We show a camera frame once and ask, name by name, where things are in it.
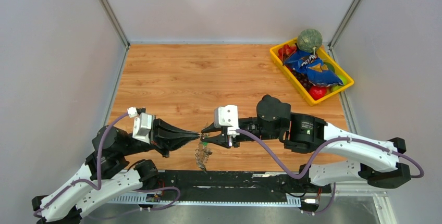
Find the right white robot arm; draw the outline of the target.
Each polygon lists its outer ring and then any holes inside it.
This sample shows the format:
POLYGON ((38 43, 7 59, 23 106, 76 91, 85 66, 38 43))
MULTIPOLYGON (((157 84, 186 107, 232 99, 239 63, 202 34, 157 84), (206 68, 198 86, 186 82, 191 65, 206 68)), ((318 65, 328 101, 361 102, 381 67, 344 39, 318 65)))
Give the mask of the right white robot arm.
POLYGON ((368 185, 395 189, 412 179, 410 167, 400 162, 405 141, 393 138, 373 140, 345 131, 324 119, 294 113, 288 103, 265 95, 256 106, 256 116, 240 118, 236 105, 214 111, 213 123, 203 133, 214 133, 205 142, 225 148, 256 141, 304 191, 336 182, 364 181, 368 185), (291 171, 265 144, 279 140, 285 149, 310 154, 298 172, 291 171))

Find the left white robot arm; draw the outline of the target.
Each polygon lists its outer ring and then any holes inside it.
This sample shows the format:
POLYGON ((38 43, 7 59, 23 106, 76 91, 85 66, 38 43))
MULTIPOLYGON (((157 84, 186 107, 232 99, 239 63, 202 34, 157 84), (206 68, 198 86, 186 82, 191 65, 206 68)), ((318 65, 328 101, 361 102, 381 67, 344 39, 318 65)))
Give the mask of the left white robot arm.
POLYGON ((94 151, 75 174, 55 192, 32 199, 38 223, 80 223, 82 219, 108 201, 130 191, 146 192, 159 200, 164 191, 174 190, 159 177, 151 159, 130 165, 126 157, 156 151, 167 158, 201 135, 170 125, 154 115, 137 113, 133 131, 115 127, 123 117, 99 130, 92 140, 94 151))

